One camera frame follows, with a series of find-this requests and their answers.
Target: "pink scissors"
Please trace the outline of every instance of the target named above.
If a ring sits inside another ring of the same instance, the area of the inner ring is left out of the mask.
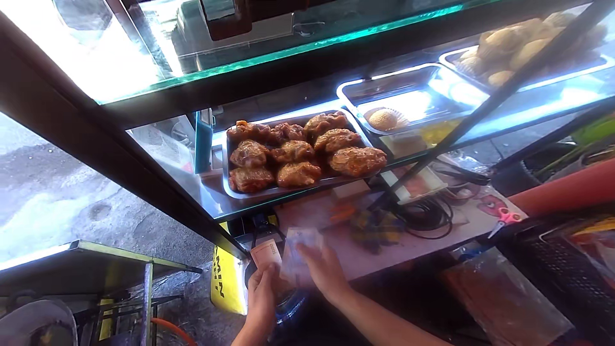
[[[496,223],[495,227],[493,227],[491,233],[489,233],[487,239],[495,235],[502,227],[510,225],[511,223],[521,222],[523,218],[520,214],[510,212],[508,208],[499,208],[498,211],[500,213],[500,219]]]

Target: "money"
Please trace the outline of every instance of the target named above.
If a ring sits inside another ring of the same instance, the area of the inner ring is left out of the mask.
[[[316,228],[289,227],[286,234],[280,277],[295,287],[310,286],[313,281],[308,265],[296,250],[297,244],[322,249],[323,237]]]
[[[254,264],[260,270],[265,270],[271,263],[278,266],[282,265],[280,251],[277,249],[276,241],[273,239],[267,240],[250,250]]]

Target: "black plastic crate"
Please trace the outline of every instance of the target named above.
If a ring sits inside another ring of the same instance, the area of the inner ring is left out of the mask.
[[[615,345],[615,290],[565,236],[600,220],[603,208],[529,219],[500,238],[498,249],[596,346]]]

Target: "red pipe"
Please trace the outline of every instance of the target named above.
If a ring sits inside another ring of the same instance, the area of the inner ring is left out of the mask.
[[[152,323],[156,323],[163,327],[171,329],[175,334],[179,335],[182,339],[184,339],[184,341],[188,343],[188,346],[196,346],[196,342],[194,342],[194,340],[188,334],[186,334],[186,332],[182,331],[178,326],[174,325],[173,323],[167,320],[163,320],[162,318],[155,317],[152,317],[150,321]]]
[[[615,159],[509,198],[529,216],[572,211],[615,201]]]

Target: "hand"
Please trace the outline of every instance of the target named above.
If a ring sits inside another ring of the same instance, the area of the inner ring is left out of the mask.
[[[354,293],[344,277],[338,256],[331,247],[325,245],[322,252],[304,244],[297,244],[296,248],[307,263],[316,287],[329,302],[335,305],[344,296]]]
[[[245,326],[263,332],[265,338],[276,325],[276,297],[272,288],[276,274],[276,265],[270,264],[265,271],[255,271],[248,280],[248,317]]]

